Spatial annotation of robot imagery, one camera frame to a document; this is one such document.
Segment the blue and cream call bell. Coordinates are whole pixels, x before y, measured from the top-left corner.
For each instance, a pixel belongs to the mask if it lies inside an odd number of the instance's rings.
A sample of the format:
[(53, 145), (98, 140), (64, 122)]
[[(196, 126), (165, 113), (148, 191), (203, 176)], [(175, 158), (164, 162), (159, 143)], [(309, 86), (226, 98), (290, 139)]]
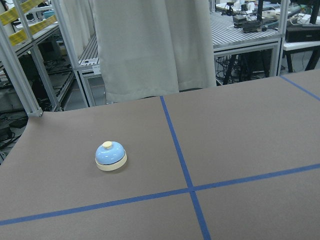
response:
[(116, 141), (103, 142), (95, 152), (96, 166), (106, 172), (121, 168), (127, 159), (124, 147)]

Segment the white curtain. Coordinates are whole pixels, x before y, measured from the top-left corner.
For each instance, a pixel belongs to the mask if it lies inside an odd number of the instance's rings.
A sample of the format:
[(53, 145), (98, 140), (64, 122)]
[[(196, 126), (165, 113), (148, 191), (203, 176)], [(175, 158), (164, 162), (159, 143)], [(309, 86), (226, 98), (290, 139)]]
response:
[(216, 84), (206, 0), (92, 0), (106, 101)]

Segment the black electronics stack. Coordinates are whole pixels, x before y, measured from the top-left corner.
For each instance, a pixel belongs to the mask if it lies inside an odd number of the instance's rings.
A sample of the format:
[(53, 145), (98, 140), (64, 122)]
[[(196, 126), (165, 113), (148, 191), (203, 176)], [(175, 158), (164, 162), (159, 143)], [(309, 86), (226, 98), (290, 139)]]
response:
[(243, 33), (255, 33), (262, 31), (261, 22), (258, 20), (247, 20), (242, 15), (234, 15), (232, 17), (233, 24), (236, 29), (242, 29)]

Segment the black device on bench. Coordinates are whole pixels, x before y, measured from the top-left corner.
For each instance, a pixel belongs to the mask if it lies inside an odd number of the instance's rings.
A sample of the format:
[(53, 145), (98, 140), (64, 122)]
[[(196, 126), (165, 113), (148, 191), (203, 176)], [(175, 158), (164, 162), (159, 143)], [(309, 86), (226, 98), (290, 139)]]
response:
[(319, 24), (303, 24), (298, 26), (291, 26), (286, 29), (285, 41), (287, 43), (314, 42), (319, 40)]

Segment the yellow caution tape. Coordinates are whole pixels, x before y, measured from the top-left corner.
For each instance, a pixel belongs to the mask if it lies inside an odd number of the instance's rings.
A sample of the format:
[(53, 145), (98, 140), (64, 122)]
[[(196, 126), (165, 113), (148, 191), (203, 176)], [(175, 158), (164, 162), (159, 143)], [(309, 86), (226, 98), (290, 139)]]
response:
[(13, 7), (0, 14), (0, 25), (6, 27), (19, 21), (21, 28), (8, 36), (12, 46), (20, 45), (34, 38), (34, 35), (57, 22), (51, 5), (38, 7), (41, 0), (17, 2)]

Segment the aluminium frame rack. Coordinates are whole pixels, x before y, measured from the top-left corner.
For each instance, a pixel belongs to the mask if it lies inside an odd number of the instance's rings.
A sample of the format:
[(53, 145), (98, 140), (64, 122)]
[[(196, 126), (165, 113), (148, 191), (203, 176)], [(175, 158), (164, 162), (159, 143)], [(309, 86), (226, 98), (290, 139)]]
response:
[(88, 0), (50, 0), (47, 6), (53, 7), (57, 22), (35, 34), (33, 39), (19, 45), (12, 46), (8, 36), (22, 27), (20, 21), (17, 20), (5, 27), (0, 25), (0, 69), (8, 75), (28, 116), (40, 117), (43, 111), (19, 61), (19, 57), (25, 53), (31, 53), (52, 109), (55, 111), (61, 105), (50, 83), (39, 49), (39, 43), (55, 31), (60, 31), (62, 34), (84, 105), (86, 107), (96, 105), (89, 78), (100, 76), (101, 73), (91, 3)]

